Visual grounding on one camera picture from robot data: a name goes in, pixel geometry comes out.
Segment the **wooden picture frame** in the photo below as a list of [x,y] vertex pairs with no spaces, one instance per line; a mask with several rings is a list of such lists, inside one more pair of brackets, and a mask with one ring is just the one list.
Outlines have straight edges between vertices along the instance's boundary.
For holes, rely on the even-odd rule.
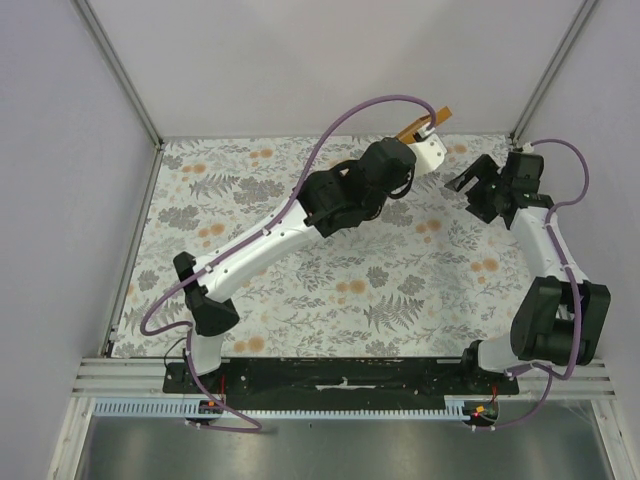
[[430,114],[420,117],[412,122],[410,125],[400,131],[396,138],[405,143],[412,144],[416,142],[424,141],[438,125],[447,121],[452,116],[452,111],[449,107],[445,106],[438,110],[434,117]]

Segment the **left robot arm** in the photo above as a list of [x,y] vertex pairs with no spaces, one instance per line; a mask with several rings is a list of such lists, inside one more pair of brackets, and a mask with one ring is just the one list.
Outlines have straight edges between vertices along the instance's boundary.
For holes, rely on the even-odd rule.
[[198,392],[212,391],[220,381],[224,335],[239,322],[231,298],[247,280],[302,247],[342,229],[374,219],[389,199],[406,195],[428,165],[416,144],[395,138],[372,143],[357,160],[311,173],[285,213],[272,214],[226,245],[201,257],[186,252],[174,265],[180,279],[202,270],[184,288],[194,320],[185,373]]

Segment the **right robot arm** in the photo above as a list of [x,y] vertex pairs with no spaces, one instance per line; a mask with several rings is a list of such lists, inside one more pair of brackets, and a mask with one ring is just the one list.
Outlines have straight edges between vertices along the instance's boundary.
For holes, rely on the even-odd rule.
[[464,350],[457,377],[469,393],[483,392],[494,373],[514,378],[537,368],[566,380],[595,355],[611,294],[573,259],[559,231],[560,206],[539,191],[543,170],[534,153],[511,151],[504,166],[483,154],[446,185],[464,191],[468,211],[483,222],[504,221],[532,278],[509,332]]

